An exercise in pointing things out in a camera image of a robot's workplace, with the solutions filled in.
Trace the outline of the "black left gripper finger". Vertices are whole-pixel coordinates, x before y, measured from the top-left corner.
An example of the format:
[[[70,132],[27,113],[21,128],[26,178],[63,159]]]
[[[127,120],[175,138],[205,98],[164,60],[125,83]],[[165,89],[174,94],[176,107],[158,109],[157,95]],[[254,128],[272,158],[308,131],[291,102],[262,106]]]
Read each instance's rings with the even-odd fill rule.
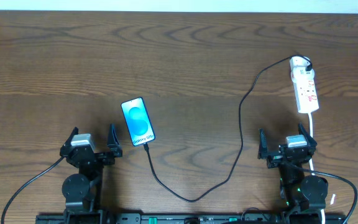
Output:
[[[110,148],[112,152],[122,152],[121,145],[119,144],[115,126],[111,123],[109,126],[109,134],[107,140],[107,147]]]
[[[66,148],[70,147],[70,146],[71,146],[71,141],[72,141],[73,137],[74,137],[75,135],[77,135],[77,134],[78,134],[78,128],[77,128],[77,127],[74,127],[74,128],[73,128],[73,131],[72,131],[71,134],[69,135],[68,139],[64,142],[64,144],[63,144],[63,146],[61,147],[61,149],[66,149]]]

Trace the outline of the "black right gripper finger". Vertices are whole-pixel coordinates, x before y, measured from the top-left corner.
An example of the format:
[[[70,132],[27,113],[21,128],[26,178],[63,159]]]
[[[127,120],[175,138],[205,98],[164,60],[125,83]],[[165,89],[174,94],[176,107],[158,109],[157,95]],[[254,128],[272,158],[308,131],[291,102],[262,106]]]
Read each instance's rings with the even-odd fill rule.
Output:
[[[264,130],[262,128],[259,129],[259,152],[267,152],[267,142]]]
[[[306,139],[308,145],[314,145],[314,139],[310,136],[309,132],[304,128],[302,123],[298,124],[298,132]]]

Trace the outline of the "blue Galaxy smartphone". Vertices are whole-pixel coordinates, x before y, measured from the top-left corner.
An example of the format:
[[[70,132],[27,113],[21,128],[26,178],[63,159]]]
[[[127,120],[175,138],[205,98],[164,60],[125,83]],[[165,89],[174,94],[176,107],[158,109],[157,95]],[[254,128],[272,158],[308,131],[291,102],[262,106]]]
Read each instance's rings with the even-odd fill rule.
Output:
[[[121,103],[121,109],[133,146],[155,139],[155,133],[142,97]]]

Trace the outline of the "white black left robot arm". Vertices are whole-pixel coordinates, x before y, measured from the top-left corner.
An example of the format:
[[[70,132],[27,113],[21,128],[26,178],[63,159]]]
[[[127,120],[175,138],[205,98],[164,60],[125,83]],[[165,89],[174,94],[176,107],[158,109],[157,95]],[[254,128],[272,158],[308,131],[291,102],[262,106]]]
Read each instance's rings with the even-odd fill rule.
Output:
[[[60,155],[67,163],[78,169],[62,184],[65,197],[65,223],[114,223],[115,217],[101,208],[103,169],[115,163],[122,156],[113,124],[109,127],[106,152],[95,152],[90,134],[80,134],[77,127],[60,148]]]

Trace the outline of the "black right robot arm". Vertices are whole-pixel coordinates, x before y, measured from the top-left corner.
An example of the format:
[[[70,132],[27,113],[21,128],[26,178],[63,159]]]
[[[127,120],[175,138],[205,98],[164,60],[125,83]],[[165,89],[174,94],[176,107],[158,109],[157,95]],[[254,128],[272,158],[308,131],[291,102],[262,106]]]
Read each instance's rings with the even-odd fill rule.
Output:
[[[288,209],[282,213],[284,221],[290,223],[311,215],[318,222],[322,219],[321,211],[326,208],[328,181],[317,175],[305,175],[302,165],[314,155],[317,142],[301,123],[298,132],[298,135],[288,136],[278,150],[271,151],[264,130],[260,129],[257,157],[265,159],[269,169],[279,170],[280,195],[288,203]]]

